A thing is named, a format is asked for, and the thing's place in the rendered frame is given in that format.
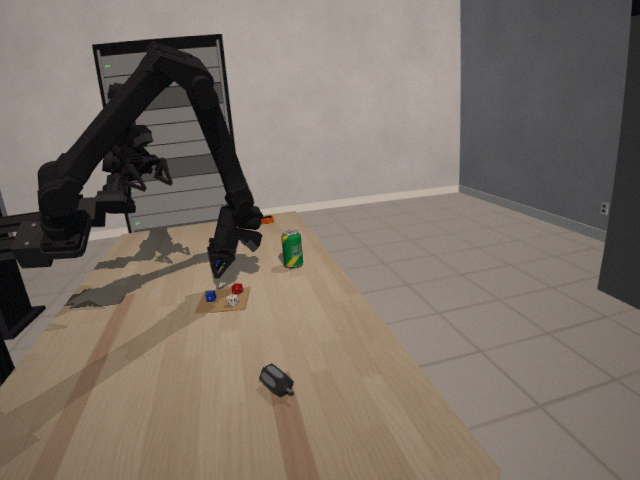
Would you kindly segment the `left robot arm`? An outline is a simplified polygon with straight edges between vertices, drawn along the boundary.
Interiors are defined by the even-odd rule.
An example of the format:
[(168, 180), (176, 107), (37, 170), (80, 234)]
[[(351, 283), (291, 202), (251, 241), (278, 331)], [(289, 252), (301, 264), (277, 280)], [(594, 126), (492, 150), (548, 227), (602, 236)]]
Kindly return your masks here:
[[(108, 98), (111, 99), (122, 85), (115, 82), (114, 85), (109, 84)], [(145, 125), (136, 125), (136, 121), (134, 121), (118, 140), (119, 143), (117, 142), (103, 158), (102, 171), (111, 173), (111, 175), (107, 175), (103, 190), (110, 191), (97, 191), (97, 195), (125, 195), (135, 204), (135, 201), (131, 198), (131, 188), (119, 182), (124, 167), (119, 157), (125, 162), (127, 158), (150, 155), (144, 147), (153, 142), (151, 133)]]

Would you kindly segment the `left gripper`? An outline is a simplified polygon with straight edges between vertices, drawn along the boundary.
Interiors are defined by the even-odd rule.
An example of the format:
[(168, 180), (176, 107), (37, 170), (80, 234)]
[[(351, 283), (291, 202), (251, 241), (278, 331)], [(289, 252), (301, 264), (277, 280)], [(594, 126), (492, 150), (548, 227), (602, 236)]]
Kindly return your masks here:
[[(152, 165), (156, 165), (154, 178), (168, 185), (172, 185), (173, 181), (169, 174), (167, 161), (164, 158), (158, 158), (156, 155), (147, 155), (127, 158), (124, 162), (120, 157), (119, 160), (124, 164), (119, 182), (122, 185), (146, 191), (146, 186), (141, 178), (142, 174), (151, 174), (153, 169)], [(137, 164), (139, 163), (139, 164)], [(163, 169), (162, 169), (163, 168)], [(162, 176), (162, 170), (164, 170), (168, 180)], [(135, 179), (136, 178), (136, 179)], [(131, 181), (137, 180), (141, 186), (132, 183)]]

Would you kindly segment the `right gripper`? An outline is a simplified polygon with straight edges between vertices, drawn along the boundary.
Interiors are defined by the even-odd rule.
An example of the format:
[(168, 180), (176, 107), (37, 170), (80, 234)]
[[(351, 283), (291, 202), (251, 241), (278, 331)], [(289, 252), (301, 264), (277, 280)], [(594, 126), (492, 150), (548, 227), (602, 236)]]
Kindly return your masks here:
[[(225, 242), (226, 242), (226, 238), (227, 238), (227, 234), (228, 234), (228, 229), (229, 230), (236, 230), (236, 228), (224, 227), (224, 226), (221, 226), (221, 225), (217, 224), (214, 238), (209, 238), (209, 240), (210, 240), (209, 241), (210, 242), (209, 249), (207, 247), (209, 260), (210, 260), (210, 265), (211, 265), (211, 270), (212, 270), (212, 273), (214, 273), (214, 278), (217, 278), (217, 279), (219, 279), (222, 276), (222, 274), (225, 272), (225, 270), (234, 261), (235, 258), (232, 257), (232, 256), (234, 254), (236, 254), (236, 250), (237, 250), (236, 248), (225, 247)], [(211, 254), (210, 254), (210, 252), (211, 252)], [(211, 257), (210, 257), (210, 255), (211, 255)], [(228, 256), (228, 255), (230, 255), (230, 256)], [(217, 267), (216, 267), (216, 260), (220, 260), (220, 262), (217, 265)], [(211, 263), (211, 261), (212, 261), (212, 263)], [(226, 264), (223, 266), (221, 271), (219, 273), (217, 273), (219, 271), (219, 269), (221, 268), (222, 264), (224, 263), (224, 261), (226, 261)], [(213, 267), (213, 269), (212, 269), (212, 267)]]

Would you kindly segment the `green and yellow striped soda can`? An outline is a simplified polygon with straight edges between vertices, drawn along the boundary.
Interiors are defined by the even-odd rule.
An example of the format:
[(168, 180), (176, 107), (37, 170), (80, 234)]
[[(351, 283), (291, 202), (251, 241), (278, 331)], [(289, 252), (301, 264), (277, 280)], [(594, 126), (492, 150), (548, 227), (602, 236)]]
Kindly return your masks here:
[(281, 237), (284, 265), (288, 268), (298, 268), (303, 264), (301, 235), (296, 229), (283, 231)]

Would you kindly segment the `tan mat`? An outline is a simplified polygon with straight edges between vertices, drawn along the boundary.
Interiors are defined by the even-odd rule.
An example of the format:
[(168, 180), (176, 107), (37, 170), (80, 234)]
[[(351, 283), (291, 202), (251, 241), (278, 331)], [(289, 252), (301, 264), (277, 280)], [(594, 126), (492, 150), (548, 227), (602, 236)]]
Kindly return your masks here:
[(204, 294), (197, 306), (195, 314), (245, 310), (249, 291), (250, 291), (250, 287), (243, 287), (243, 292), (241, 292), (240, 294), (237, 294), (239, 297), (239, 303), (235, 306), (227, 305), (227, 300), (226, 300), (226, 297), (232, 294), (232, 289), (215, 290), (216, 299), (213, 302), (206, 302), (205, 294), (207, 291), (204, 291)]

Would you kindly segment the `white die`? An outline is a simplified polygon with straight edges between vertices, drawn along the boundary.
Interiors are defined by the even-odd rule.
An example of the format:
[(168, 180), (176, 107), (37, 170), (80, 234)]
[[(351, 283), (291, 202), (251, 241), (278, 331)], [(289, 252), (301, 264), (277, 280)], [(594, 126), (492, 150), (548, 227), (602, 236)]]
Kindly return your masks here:
[(228, 297), (226, 297), (226, 300), (227, 300), (227, 305), (229, 306), (235, 306), (239, 303), (238, 295), (234, 295), (234, 294), (231, 294)]

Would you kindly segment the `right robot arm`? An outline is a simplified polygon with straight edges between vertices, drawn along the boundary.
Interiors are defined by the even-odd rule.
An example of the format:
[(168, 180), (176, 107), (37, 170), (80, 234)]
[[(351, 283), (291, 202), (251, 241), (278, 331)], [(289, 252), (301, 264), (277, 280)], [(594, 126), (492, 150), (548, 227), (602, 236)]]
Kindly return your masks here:
[(42, 251), (80, 249), (88, 214), (86, 210), (76, 211), (83, 198), (83, 194), (78, 194), (96, 166), (134, 121), (175, 81), (186, 90), (192, 102), (225, 186), (227, 194), (224, 198), (228, 205), (221, 207), (217, 223), (238, 227), (228, 229), (225, 247), (237, 248), (240, 240), (254, 252), (260, 246), (262, 234), (251, 230), (260, 227), (263, 214), (253, 206), (254, 199), (218, 104), (212, 75), (192, 54), (156, 42), (151, 42), (145, 50), (147, 54), (139, 66), (74, 145), (56, 161), (39, 168), (37, 192), (40, 226), (44, 232), (40, 243)]

